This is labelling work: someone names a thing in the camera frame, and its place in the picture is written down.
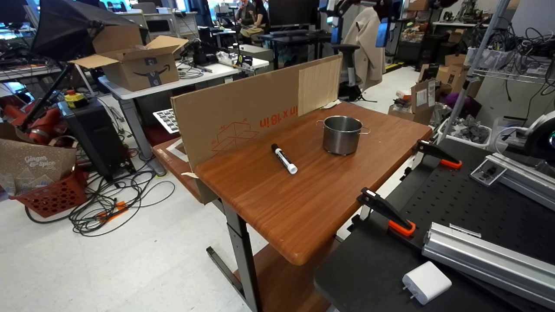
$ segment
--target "wooden table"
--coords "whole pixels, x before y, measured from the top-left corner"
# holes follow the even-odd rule
[[[323,119],[331,114],[363,121],[366,133],[361,135],[356,154],[333,155],[323,150]],[[276,131],[203,161],[196,173],[220,197],[219,206],[227,216],[241,280],[233,277],[212,247],[210,256],[245,294],[252,310],[274,310],[269,301],[281,299],[276,299],[276,289],[266,292],[267,285],[257,275],[260,263],[255,266],[246,221],[269,240],[267,249],[276,249],[292,266],[312,270],[314,258],[357,209],[356,197],[361,188],[378,188],[413,154],[416,142],[429,136],[430,128],[425,124],[342,103],[300,116]],[[298,166],[297,174],[290,174],[271,152],[272,143],[279,143]],[[307,291],[295,289],[300,284],[305,285],[293,273],[292,280],[285,282],[285,291],[312,299]]]

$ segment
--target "clamp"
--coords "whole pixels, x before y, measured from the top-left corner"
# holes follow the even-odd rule
[[[387,226],[403,235],[411,237],[416,232],[416,223],[408,220],[401,211],[397,211],[387,199],[383,199],[380,194],[370,190],[364,187],[361,190],[361,195],[357,197],[359,204],[366,204],[371,209],[378,211],[380,214],[387,216]]]

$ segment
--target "black machine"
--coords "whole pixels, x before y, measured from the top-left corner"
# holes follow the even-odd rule
[[[555,110],[540,116],[526,131],[510,136],[507,150],[540,157],[555,166]]]
[[[24,0],[2,0],[0,22],[11,29],[19,29],[24,22]]]
[[[59,102],[57,107],[101,176],[113,181],[123,169],[135,171],[129,150],[97,98],[75,109],[66,102]]]

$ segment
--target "cardboard sheet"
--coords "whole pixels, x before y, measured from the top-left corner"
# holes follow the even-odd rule
[[[337,98],[338,55],[172,98],[194,166]]]

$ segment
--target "metal table leg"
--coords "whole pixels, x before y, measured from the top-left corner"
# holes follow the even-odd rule
[[[151,150],[151,143],[144,135],[135,100],[118,98],[118,102],[120,102],[122,112],[129,122],[129,128],[132,129],[132,133],[135,136],[141,159],[149,161],[149,166],[156,171],[156,174],[165,174],[167,168],[158,162],[158,159],[155,157],[155,154]]]
[[[253,312],[259,312],[262,310],[262,299],[259,292],[255,258],[253,258],[253,249],[250,246],[246,223],[227,202],[217,202],[217,204],[226,213],[226,218],[227,218],[229,237],[233,242],[233,251],[236,254],[241,280],[236,278],[236,275],[229,270],[229,266],[222,261],[222,258],[212,247],[207,247],[207,251],[210,258],[215,261],[215,265],[227,277],[227,280],[245,298],[246,304]]]
[[[279,69],[279,44],[272,39],[272,50],[274,50],[274,69]]]

